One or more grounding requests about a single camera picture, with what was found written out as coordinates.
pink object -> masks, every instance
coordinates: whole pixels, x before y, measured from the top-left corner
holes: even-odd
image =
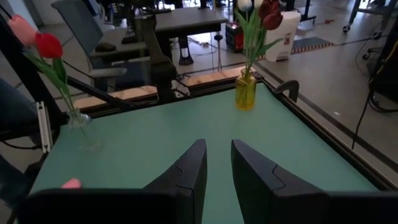
[[[81,187],[81,182],[80,180],[76,178],[72,178],[68,182],[64,183],[62,185],[62,189],[79,189]]]
[[[33,28],[22,16],[15,15],[8,20],[8,25],[15,36],[25,45],[31,46],[35,44],[35,36],[37,30]]]

glass vase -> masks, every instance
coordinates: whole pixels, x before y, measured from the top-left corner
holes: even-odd
[[[256,78],[253,72],[246,73],[245,69],[241,70],[241,76],[235,81],[235,106],[239,110],[248,111],[254,108],[256,100]]]
[[[96,135],[96,130],[91,122],[91,117],[80,113],[80,110],[70,110],[68,125],[74,134],[75,140],[81,149],[94,150],[101,146],[100,138]]]

gray floor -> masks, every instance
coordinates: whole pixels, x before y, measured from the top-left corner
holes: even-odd
[[[304,2],[297,1],[296,6],[300,7],[303,4]],[[368,47],[382,46],[385,38],[377,41],[364,40],[378,29],[381,18],[362,13],[357,15],[354,24],[351,26],[351,31],[348,34],[342,33],[342,27],[346,25],[349,19],[352,5],[352,0],[312,0],[310,15],[317,16],[316,23],[315,25],[309,21],[300,23],[295,38],[319,37],[333,42],[335,46],[295,54],[288,60],[276,63],[261,60],[259,64],[265,67],[267,72],[263,72],[259,67],[256,67],[256,69],[275,85],[278,82],[272,78],[273,75],[281,80],[298,80],[300,82],[300,93],[307,100],[351,131],[354,131],[368,94],[368,74],[361,56]],[[227,8],[223,9],[222,13],[231,18],[231,11],[228,11]],[[325,19],[333,19],[334,22],[323,24]],[[83,71],[88,70],[85,55],[78,42],[72,38],[72,33],[66,26],[45,27],[45,31],[55,34],[65,44],[64,59],[66,61]],[[192,38],[199,42],[211,42],[216,45],[214,40],[211,41],[211,34],[195,35]],[[224,42],[222,42],[221,47],[224,49],[221,51],[221,62],[224,69],[238,67],[237,63],[244,62],[244,57],[241,54],[227,52]],[[357,68],[355,63],[356,55],[360,50],[358,65],[361,70]],[[178,51],[174,50],[175,62],[178,62]],[[212,68],[216,67],[218,53],[215,52],[212,55],[211,52],[215,51],[212,47],[202,47],[191,42],[190,51],[195,63],[186,67],[176,64],[179,73],[203,75],[211,73],[213,71]],[[4,57],[0,57],[0,68],[1,77],[11,85],[17,85],[20,82]],[[89,82],[86,77],[68,67],[67,72],[83,82]],[[46,84],[53,96],[58,97],[59,94],[56,89],[47,81]],[[19,90],[31,98],[23,85],[19,87]],[[72,93],[79,94],[80,92],[72,90]],[[382,96],[377,96],[377,98],[386,107],[397,107],[393,102]],[[61,100],[57,100],[57,103],[61,109],[66,110]],[[306,102],[299,101],[298,103],[344,143],[351,145],[351,138],[317,113]],[[396,139],[397,127],[398,115],[380,114],[368,108],[359,136],[389,158],[398,162],[398,152],[395,151],[398,147],[398,140]],[[10,142],[20,146],[29,146],[31,144],[26,138],[14,139]],[[357,144],[355,147],[355,151],[360,156],[398,184],[398,177],[394,171],[390,170],[360,145]],[[37,161],[41,154],[39,151],[18,151],[3,144],[0,144],[0,153],[20,170],[25,170],[29,164]],[[5,223],[8,216],[9,210],[0,205],[0,223]]]

desk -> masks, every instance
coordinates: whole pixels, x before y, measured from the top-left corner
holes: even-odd
[[[243,223],[231,171],[232,139],[323,190],[370,192],[391,186],[292,100],[273,93],[267,80],[259,79],[255,108],[239,111],[234,78],[219,76],[193,82],[192,98],[123,113],[110,110],[94,119],[103,140],[97,151],[79,149],[68,127],[61,127],[31,192],[59,188],[71,178],[86,188],[140,189],[202,138],[208,164],[203,223]]]
[[[221,24],[228,20],[211,9],[198,9],[189,7],[175,9],[170,13],[156,15],[156,36],[163,54],[172,59],[169,38],[217,32],[221,30]],[[100,42],[107,42],[116,46],[113,52],[90,53],[90,58],[102,58],[107,62],[129,60],[139,56],[139,50],[145,50],[144,42],[133,44],[121,44],[127,29],[109,30],[104,33]]]

white container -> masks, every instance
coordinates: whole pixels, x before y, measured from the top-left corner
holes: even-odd
[[[275,30],[267,31],[265,43],[269,44],[276,39],[283,40],[267,50],[266,59],[270,62],[288,59],[292,53],[294,35],[301,20],[301,14],[298,12],[282,12],[284,19],[280,26]]]

